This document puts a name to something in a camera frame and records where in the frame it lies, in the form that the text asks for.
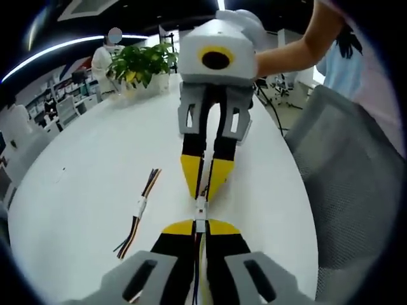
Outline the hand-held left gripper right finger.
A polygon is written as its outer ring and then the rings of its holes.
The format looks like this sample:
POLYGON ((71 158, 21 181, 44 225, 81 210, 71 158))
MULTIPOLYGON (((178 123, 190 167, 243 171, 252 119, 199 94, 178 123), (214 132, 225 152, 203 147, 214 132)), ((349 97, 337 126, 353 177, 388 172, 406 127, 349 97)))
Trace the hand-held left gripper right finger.
POLYGON ((252 252, 240 231, 206 221, 207 279, 214 304, 314 304, 293 274, 263 252, 252 252))

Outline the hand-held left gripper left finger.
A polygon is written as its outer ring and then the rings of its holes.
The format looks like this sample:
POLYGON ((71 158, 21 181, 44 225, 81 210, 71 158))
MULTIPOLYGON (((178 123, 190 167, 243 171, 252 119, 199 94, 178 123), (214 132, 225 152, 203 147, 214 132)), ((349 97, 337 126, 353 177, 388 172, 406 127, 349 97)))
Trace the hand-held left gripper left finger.
POLYGON ((194 275, 195 225, 184 220, 167 226, 151 251, 140 250, 102 277, 100 288, 64 304, 185 304, 194 275))

